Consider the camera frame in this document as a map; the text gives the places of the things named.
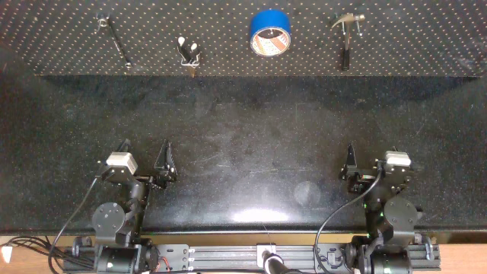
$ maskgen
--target hammer handle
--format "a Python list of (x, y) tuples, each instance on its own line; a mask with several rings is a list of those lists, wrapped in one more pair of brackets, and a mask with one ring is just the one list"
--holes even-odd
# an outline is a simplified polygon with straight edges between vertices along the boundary
[(342, 70), (348, 71), (350, 69), (350, 49), (343, 49)]

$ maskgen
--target metal wrench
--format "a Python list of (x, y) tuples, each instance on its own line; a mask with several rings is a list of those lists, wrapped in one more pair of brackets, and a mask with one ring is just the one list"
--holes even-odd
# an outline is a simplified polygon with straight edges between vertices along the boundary
[(129, 60), (129, 57), (125, 54), (125, 50), (122, 48), (122, 43), (120, 42), (119, 38), (115, 34), (115, 30), (113, 29), (113, 25), (110, 22), (110, 16), (104, 17), (103, 15), (98, 17), (98, 31), (100, 28), (108, 27), (108, 31), (110, 32), (110, 36), (112, 37), (113, 42), (115, 43), (116, 50), (119, 51), (120, 55), (125, 59), (125, 67), (127, 69), (132, 68), (132, 63)]

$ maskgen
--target blue tape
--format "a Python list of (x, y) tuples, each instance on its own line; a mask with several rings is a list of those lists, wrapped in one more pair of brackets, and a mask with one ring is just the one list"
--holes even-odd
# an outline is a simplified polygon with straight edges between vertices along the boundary
[[(279, 52), (274, 55), (263, 54), (259, 49), (257, 49), (253, 44), (255, 36), (258, 35), (263, 30), (277, 29), (282, 31), (285, 36), (287, 43), (285, 43), (284, 50), (278, 50)], [(288, 16), (282, 11), (268, 10), (262, 11), (257, 14), (250, 22), (250, 47), (252, 50), (261, 56), (277, 56), (284, 51), (286, 51), (291, 44), (291, 25), (289, 24)]]

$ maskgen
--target speckled black surface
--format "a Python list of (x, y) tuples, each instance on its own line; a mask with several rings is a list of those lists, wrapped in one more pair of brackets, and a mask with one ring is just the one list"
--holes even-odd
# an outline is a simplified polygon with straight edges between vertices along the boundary
[[(419, 228), (487, 228), (485, 78), (34, 77), (0, 64), (0, 231), (57, 231), (103, 160), (132, 140), (139, 170), (173, 142), (180, 180), (151, 192), (146, 232), (316, 230), (354, 196), (349, 142), (367, 167), (393, 145), (419, 171), (403, 195)], [(68, 233), (117, 199), (98, 185)], [(330, 222), (364, 227), (360, 205)]]

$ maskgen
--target hammer head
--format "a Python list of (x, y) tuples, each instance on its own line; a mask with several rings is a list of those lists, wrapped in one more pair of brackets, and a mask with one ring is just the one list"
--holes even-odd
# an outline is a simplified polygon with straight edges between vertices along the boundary
[(363, 21), (363, 20), (365, 20), (365, 15), (363, 14), (356, 14), (356, 15), (352, 13), (344, 14), (336, 19), (336, 21), (333, 23), (332, 28), (334, 28), (337, 24), (340, 23), (352, 24), (355, 21)]

